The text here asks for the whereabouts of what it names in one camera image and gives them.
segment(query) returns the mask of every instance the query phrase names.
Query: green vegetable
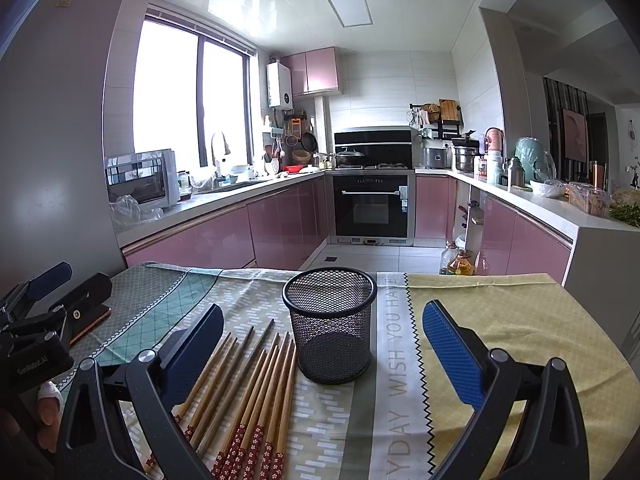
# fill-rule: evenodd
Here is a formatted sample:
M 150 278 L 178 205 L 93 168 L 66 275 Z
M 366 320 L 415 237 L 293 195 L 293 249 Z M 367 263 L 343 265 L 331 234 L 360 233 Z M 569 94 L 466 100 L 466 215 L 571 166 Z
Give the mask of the green vegetable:
M 612 204 L 609 215 L 633 227 L 640 227 L 640 205 Z

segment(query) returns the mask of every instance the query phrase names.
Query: recessed ceiling light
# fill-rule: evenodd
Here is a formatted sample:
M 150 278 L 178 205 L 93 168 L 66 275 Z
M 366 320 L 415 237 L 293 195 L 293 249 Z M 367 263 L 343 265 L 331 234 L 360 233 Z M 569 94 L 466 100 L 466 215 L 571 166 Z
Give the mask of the recessed ceiling light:
M 373 25 L 367 0 L 329 0 L 343 27 Z

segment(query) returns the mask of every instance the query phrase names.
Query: microwave oven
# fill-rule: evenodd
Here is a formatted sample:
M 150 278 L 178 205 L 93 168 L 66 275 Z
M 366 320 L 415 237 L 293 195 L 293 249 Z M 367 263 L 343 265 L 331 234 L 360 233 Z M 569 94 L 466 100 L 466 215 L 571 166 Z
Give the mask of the microwave oven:
M 106 156 L 104 173 L 109 202 L 131 195 L 140 204 L 140 210 L 147 212 L 180 202 L 173 150 Z

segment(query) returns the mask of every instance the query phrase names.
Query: tablecloth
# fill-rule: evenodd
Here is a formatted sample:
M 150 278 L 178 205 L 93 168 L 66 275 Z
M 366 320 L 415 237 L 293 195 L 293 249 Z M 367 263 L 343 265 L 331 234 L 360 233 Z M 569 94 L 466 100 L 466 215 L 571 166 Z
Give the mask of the tablecloth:
M 92 355 L 100 364 L 129 361 L 158 348 L 212 303 L 222 307 L 225 331 L 241 338 L 271 318 L 290 330 L 282 303 L 284 283 L 295 272 L 265 269 L 184 269 L 141 264 L 113 279 L 107 302 L 114 314 L 74 346 L 75 362 Z M 596 322 L 546 275 L 467 277 L 380 272 L 372 305 L 367 371 L 339 386 L 296 375 L 285 478 L 304 480 L 427 479 L 463 431 L 472 410 L 452 389 L 422 330 L 422 310 L 439 299 L 460 326 L 489 347 L 523 362 L 552 356 L 569 366 L 578 392 L 590 452 L 591 479 L 600 480 L 640 425 L 640 384 Z M 58 378 L 66 396 L 74 371 Z M 209 452 L 211 465 L 236 409 L 238 393 Z M 193 413 L 199 401 L 185 419 Z M 148 447 L 135 412 L 122 404 L 136 452 Z M 500 468 L 524 408 L 510 421 L 484 478 Z M 159 468 L 152 472 L 161 478 Z

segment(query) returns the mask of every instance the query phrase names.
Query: white countertop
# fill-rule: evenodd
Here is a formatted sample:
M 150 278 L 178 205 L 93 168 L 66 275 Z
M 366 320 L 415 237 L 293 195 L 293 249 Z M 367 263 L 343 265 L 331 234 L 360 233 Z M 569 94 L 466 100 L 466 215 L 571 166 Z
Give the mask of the white countertop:
M 261 182 L 254 186 L 241 187 L 231 191 L 217 193 L 203 193 L 193 195 L 190 199 L 164 209 L 164 217 L 153 222 L 138 224 L 131 229 L 116 234 L 118 245 L 122 248 L 142 238 L 151 236 L 158 231 L 163 231 L 174 225 L 181 224 L 197 216 L 210 213 L 217 209 L 233 205 L 263 193 L 272 192 L 283 187 L 299 184 L 305 180 L 317 178 L 324 171 L 315 173 L 295 173 L 285 178 L 276 178 L 267 182 Z
M 453 170 L 417 168 L 415 173 L 417 175 L 444 174 L 455 177 L 462 182 L 476 186 L 498 197 L 517 209 L 521 209 L 523 212 L 544 222 L 572 240 L 576 239 L 580 228 L 635 231 L 640 233 L 638 228 L 623 222 L 612 220 L 611 218 L 599 218 L 597 216 L 587 215 L 587 213 L 583 213 L 577 207 L 570 205 L 566 199 L 544 198 L 535 196 L 530 191 L 513 190 L 509 192 L 505 186 L 493 186 L 492 184 L 488 184 L 485 179 L 478 180 L 474 178 L 472 174 L 460 173 Z

